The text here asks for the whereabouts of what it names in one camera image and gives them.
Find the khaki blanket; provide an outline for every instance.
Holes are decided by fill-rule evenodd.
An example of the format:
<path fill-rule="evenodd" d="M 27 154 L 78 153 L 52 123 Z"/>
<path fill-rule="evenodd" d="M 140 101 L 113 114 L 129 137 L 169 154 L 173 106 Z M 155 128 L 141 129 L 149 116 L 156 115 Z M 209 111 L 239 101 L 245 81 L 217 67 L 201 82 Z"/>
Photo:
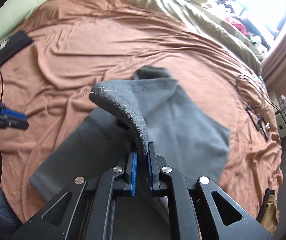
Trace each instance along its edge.
<path fill-rule="evenodd" d="M 163 12 L 173 19 L 183 22 L 194 33 L 206 36 L 224 45 L 247 64 L 258 76 L 261 64 L 256 55 L 239 36 L 227 31 L 213 15 L 184 0 L 126 0 L 132 5 L 148 10 Z"/>
<path fill-rule="evenodd" d="M 0 130 L 0 148 L 1 188 L 22 222 L 44 205 L 28 179 L 95 107 L 88 99 L 93 84 L 129 79 L 143 65 L 169 69 L 207 115 L 231 130 L 219 186 L 253 217 L 265 189 L 282 183 L 274 112 L 269 104 L 261 109 L 272 127 L 266 142 L 235 89 L 240 74 L 260 81 L 219 43 L 124 0 L 49 0 L 21 29 L 35 42 L 2 66 L 3 101 L 24 112 L 30 126 Z M 253 105 L 258 103 L 252 86 L 241 82 L 240 89 Z"/>

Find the white box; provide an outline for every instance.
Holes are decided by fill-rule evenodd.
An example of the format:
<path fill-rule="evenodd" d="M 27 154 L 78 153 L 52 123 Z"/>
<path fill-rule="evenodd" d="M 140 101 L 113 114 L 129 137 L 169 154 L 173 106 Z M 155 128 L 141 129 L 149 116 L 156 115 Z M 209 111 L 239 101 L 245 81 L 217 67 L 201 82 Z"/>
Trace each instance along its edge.
<path fill-rule="evenodd" d="M 277 114 L 275 118 L 277 119 L 278 133 L 280 138 L 283 138 L 286 136 L 286 122 L 281 114 Z"/>

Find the metal screw head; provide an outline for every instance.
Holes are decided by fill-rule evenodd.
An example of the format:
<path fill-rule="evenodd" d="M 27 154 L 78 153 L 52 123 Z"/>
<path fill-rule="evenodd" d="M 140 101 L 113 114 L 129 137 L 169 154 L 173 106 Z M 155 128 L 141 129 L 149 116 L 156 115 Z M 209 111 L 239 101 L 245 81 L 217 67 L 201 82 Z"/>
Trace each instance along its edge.
<path fill-rule="evenodd" d="M 120 173 L 120 172 L 122 172 L 122 171 L 123 171 L 123 168 L 120 167 L 120 166 L 115 166 L 115 167 L 113 168 L 113 172 L 115 172 L 115 173 Z"/>
<path fill-rule="evenodd" d="M 199 180 L 202 184 L 209 184 L 210 183 L 210 179 L 208 177 L 201 177 Z"/>
<path fill-rule="evenodd" d="M 169 167 L 169 166 L 165 166 L 165 167 L 162 168 L 162 171 L 163 171 L 164 173 L 170 173 L 170 172 L 172 171 L 172 168 Z"/>
<path fill-rule="evenodd" d="M 84 179 L 83 177 L 77 177 L 77 178 L 74 180 L 74 182 L 75 182 L 76 184 L 82 184 L 82 183 L 84 183 L 84 181 L 85 181 L 85 179 Z"/>

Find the bed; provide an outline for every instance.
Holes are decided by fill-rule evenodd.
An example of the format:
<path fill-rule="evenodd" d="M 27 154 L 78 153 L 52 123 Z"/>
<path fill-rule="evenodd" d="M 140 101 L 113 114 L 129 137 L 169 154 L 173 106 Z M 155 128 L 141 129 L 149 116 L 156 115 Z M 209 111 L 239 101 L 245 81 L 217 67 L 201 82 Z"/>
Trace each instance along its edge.
<path fill-rule="evenodd" d="M 234 11 L 233 7 L 230 5 L 230 3 L 233 3 L 232 1 L 229 0 L 216 0 L 216 1 L 185 0 L 185 1 L 188 1 L 190 4 L 195 6 L 198 10 L 204 13 L 209 19 L 211 19 L 211 21 L 224 28 L 229 34 L 242 41 L 254 53 L 254 55 L 258 58 L 260 62 L 266 57 L 268 49 L 262 45 L 261 41 L 252 43 L 245 26 L 240 21 L 233 18 L 237 17 L 238 15 L 230 12 L 232 10 Z M 242 28 L 240 28 L 239 30 L 236 26 L 232 24 L 233 22 L 236 23 L 235 24 L 236 26 L 242 25 Z"/>
<path fill-rule="evenodd" d="M 1 189 L 19 220 L 44 205 L 29 178 L 95 108 L 92 86 L 130 79 L 144 65 L 167 68 L 205 114 L 230 129 L 219 186 L 256 218 L 265 190 L 277 192 L 282 172 L 272 107 L 261 109 L 271 125 L 266 141 L 235 88 L 239 75 L 262 86 L 254 53 L 183 0 L 45 1 L 8 0 L 0 9 L 0 42 L 18 30 L 34 39 L 1 67 L 3 102 L 30 124 L 27 131 L 0 131 Z M 257 90 L 241 86 L 247 102 L 258 104 Z"/>

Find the triangular cutout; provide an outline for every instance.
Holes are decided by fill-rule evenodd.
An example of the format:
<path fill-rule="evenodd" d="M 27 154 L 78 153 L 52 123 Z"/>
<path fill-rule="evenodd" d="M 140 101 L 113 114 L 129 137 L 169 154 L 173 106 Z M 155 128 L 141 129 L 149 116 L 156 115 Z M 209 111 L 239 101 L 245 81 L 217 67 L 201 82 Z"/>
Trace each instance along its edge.
<path fill-rule="evenodd" d="M 55 226 L 59 226 L 62 223 L 65 211 L 72 198 L 72 193 L 67 192 L 63 195 L 49 210 L 45 212 L 42 219 Z"/>
<path fill-rule="evenodd" d="M 219 192 L 213 191 L 211 195 L 225 226 L 242 220 L 242 215 Z"/>

